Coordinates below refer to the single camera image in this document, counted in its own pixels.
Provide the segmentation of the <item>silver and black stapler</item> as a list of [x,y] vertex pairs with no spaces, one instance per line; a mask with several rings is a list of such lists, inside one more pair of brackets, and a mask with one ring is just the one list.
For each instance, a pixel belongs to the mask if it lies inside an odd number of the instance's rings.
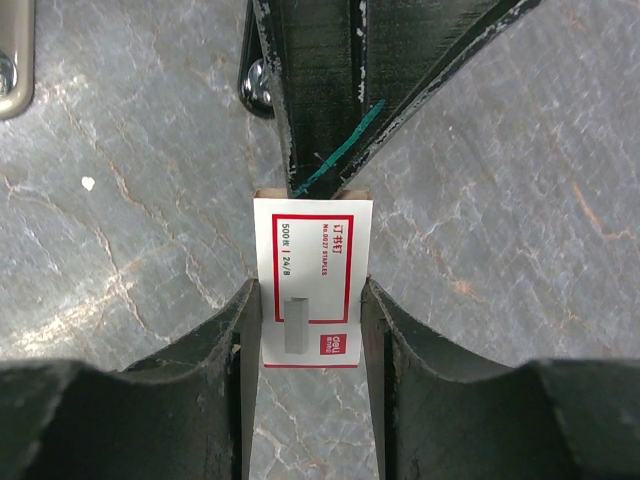
[[19,115],[34,92],[35,1],[1,2],[1,119]]

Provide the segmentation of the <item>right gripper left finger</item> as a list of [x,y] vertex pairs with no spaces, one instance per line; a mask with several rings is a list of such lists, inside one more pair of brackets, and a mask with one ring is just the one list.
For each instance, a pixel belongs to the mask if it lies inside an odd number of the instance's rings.
[[122,371],[1,365],[5,479],[245,479],[261,298],[246,281],[212,318]]

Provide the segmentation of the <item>red white staple box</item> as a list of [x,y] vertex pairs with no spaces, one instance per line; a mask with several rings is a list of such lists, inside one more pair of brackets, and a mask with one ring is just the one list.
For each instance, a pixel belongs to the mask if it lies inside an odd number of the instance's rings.
[[355,368],[368,273],[373,200],[291,199],[263,188],[253,199],[267,368]]

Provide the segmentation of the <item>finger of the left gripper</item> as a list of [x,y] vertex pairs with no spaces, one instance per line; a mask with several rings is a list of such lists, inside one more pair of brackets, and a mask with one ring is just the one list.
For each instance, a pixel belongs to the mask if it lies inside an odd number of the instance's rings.
[[537,1],[368,1],[364,105],[340,147],[331,196],[464,64]]
[[363,134],[353,1],[257,1],[255,17],[291,198],[331,199]]

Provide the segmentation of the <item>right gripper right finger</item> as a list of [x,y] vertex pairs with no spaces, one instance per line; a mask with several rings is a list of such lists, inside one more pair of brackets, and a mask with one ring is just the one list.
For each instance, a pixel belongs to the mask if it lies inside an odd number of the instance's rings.
[[376,282],[361,328],[383,479],[635,479],[639,364],[511,368],[420,323]]

